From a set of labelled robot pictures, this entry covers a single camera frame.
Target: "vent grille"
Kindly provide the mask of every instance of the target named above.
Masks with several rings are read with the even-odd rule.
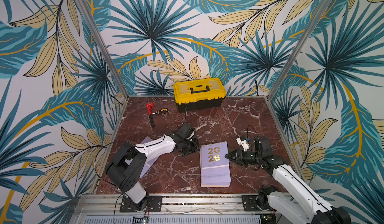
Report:
[[[133,216],[115,216],[115,224],[132,224]],[[260,224],[259,215],[151,215],[149,224]],[[113,224],[113,216],[87,216],[84,224]]]

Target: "tropical leaf wallpaper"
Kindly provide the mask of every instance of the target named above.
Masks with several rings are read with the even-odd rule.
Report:
[[[106,1],[87,0],[100,4],[95,21],[130,95],[172,95],[175,82],[217,77],[240,96],[255,95],[256,83],[268,94],[321,0]]]
[[[304,178],[353,223],[384,223],[383,1],[333,0],[271,100]]]
[[[74,0],[0,2],[0,223],[67,223],[124,98]]]

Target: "toolbox lid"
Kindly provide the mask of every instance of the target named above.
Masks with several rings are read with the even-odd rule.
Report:
[[[173,91],[178,104],[224,98],[227,94],[219,78],[178,82]]]

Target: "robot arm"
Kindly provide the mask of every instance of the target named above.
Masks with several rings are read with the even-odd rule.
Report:
[[[257,208],[263,211],[273,208],[294,224],[351,224],[351,218],[343,208],[335,208],[321,198],[281,157],[273,155],[267,138],[259,137],[252,141],[256,152],[238,149],[225,157],[240,166],[259,165],[281,183],[299,204],[286,199],[283,193],[271,186],[259,190],[255,203]]]
[[[106,174],[136,204],[138,211],[144,210],[148,195],[138,182],[144,164],[174,150],[179,150],[183,157],[199,151],[198,140],[194,138],[194,134],[195,129],[184,123],[175,132],[148,143],[134,146],[126,142],[113,156],[106,168]]]

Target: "red marble surface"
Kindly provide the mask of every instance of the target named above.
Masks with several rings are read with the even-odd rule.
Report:
[[[151,127],[145,104],[153,102],[154,111],[168,108],[169,112],[154,115],[155,127]],[[227,141],[228,151],[239,148],[238,136],[247,135],[248,124],[259,135],[269,138],[275,155],[290,163],[284,144],[276,129],[264,98],[230,98],[223,100],[221,107],[179,113],[172,97],[130,97],[116,141],[127,140],[139,144],[146,136],[160,138],[164,133],[177,130],[186,121],[195,129],[199,145]],[[249,136],[255,131],[250,127]],[[108,162],[122,143],[113,144]],[[164,154],[157,159],[146,175],[140,179],[148,193],[255,193],[263,185],[275,185],[285,189],[264,170],[254,171],[230,162],[231,184],[229,188],[200,187],[199,153],[182,157],[178,151]],[[103,178],[110,181],[106,174]],[[117,189],[101,181],[97,194],[119,193]]]

